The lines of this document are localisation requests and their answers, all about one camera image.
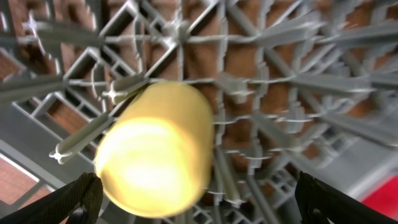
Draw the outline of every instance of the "red fabric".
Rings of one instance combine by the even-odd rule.
[[[398,177],[391,178],[362,201],[366,206],[390,218],[398,217]]]

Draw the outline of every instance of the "yellow cylinder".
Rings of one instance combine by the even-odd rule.
[[[213,113],[194,87],[147,87],[124,110],[97,149],[105,194],[127,212],[169,217],[190,208],[210,179]]]

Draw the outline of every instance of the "yellow object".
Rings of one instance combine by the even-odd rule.
[[[209,183],[213,133],[211,108],[194,87],[149,86],[97,149],[96,173],[106,195],[142,217],[168,217],[190,208]]]

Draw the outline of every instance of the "black object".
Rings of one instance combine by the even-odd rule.
[[[101,179],[94,173],[77,180],[42,199],[0,219],[0,224],[95,224],[103,198]]]
[[[361,202],[300,172],[295,197],[303,224],[398,224]]]

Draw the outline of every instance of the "gray plastic grid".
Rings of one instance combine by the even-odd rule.
[[[55,100],[60,100],[90,122],[79,132],[62,140],[50,154],[61,164],[76,154],[92,161],[92,155],[82,154],[85,146],[87,144],[96,146],[98,136],[106,134],[106,129],[117,119],[117,114],[124,108],[129,97],[148,83],[166,81],[156,76],[175,58],[178,61],[178,81],[192,85],[212,83],[219,88],[218,114],[215,115],[215,125],[218,126],[215,142],[215,174],[208,189],[208,192],[215,196],[215,205],[211,208],[201,208],[196,205],[190,211],[175,218],[164,219],[163,222],[189,223],[194,219],[197,223],[279,223],[273,208],[279,207],[293,196],[295,179],[286,171],[285,166],[289,164],[290,158],[295,153],[302,152],[314,143],[320,150],[320,156],[318,162],[308,163],[318,167],[339,156],[344,148],[355,141],[356,137],[352,136],[366,138],[390,147],[397,146],[396,133],[343,115],[371,93],[381,108],[396,105],[394,94],[398,85],[395,77],[398,71],[396,67],[398,57],[391,57],[379,68],[375,68],[374,65],[378,57],[396,47],[398,23],[386,21],[386,12],[388,7],[397,1],[375,2],[371,25],[351,30],[343,30],[346,16],[362,1],[333,1],[329,20],[321,19],[315,1],[294,1],[269,27],[266,27],[265,21],[274,1],[261,1],[256,27],[239,9],[237,5],[239,1],[202,0],[201,3],[206,5],[206,9],[195,21],[183,20],[182,0],[178,1],[172,21],[166,21],[147,0],[126,1],[105,24],[101,15],[101,1],[86,0],[85,3],[93,14],[94,30],[56,21],[53,1],[43,0],[43,2],[47,6],[47,18],[38,18],[31,13],[24,28],[31,30],[33,35],[17,38],[8,2],[0,2],[3,23],[3,29],[0,31],[0,47],[21,69],[20,74],[10,75],[5,79],[6,82],[0,85],[0,101],[7,103],[26,100],[32,96],[45,96],[32,99],[37,106],[27,101],[13,102],[13,105],[60,139],[65,137],[58,133],[53,124],[43,118],[43,114]],[[220,23],[219,35],[195,35],[214,12]],[[289,19],[293,12],[296,13],[295,18]],[[232,19],[242,28],[244,36],[228,34],[227,13],[228,19]],[[132,34],[119,35],[118,32],[127,26],[126,20],[133,24]],[[148,71],[144,71],[143,41],[158,43],[167,49]],[[51,56],[57,69],[56,76],[42,76],[40,71],[20,55],[19,44],[29,42],[38,42],[43,53]],[[61,42],[86,48],[66,72],[63,71]],[[136,67],[130,66],[108,46],[123,42],[133,44]],[[218,76],[185,80],[183,44],[209,42],[216,42],[219,46]],[[292,42],[296,44],[292,52],[294,55],[292,63],[289,65],[273,48]],[[224,71],[224,58],[228,45],[231,44],[257,46],[256,78],[236,78]],[[363,64],[348,50],[355,47],[367,49]],[[264,59],[274,64],[284,77],[270,79]],[[78,78],[87,66],[92,67],[90,81]],[[105,79],[105,69],[110,71],[112,81]],[[268,86],[282,82],[291,84],[286,113],[261,113],[260,101],[267,94]],[[249,84],[256,87],[251,89],[248,87]],[[101,106],[98,106],[90,95],[76,88],[77,86],[90,87],[93,96],[101,102]],[[321,100],[315,98],[312,93],[321,95]],[[252,114],[228,116],[224,107],[224,94],[232,97],[235,103],[244,103],[249,95],[253,95]],[[304,111],[299,96],[312,107],[314,113]],[[116,105],[113,109],[108,108],[107,98]],[[226,125],[240,119],[248,119],[253,123],[252,148],[222,148]],[[299,137],[292,135],[300,133],[303,124],[314,119],[320,122]],[[257,136],[259,131],[274,141],[277,147],[263,149]],[[230,153],[239,153],[249,160],[247,174],[237,173],[234,170]],[[262,168],[262,161],[271,158],[272,162]],[[271,185],[275,190],[267,199],[260,189],[265,184]],[[255,205],[254,213],[250,216],[234,208],[249,199]],[[222,200],[230,202],[233,207],[226,208],[225,204],[221,204]]]

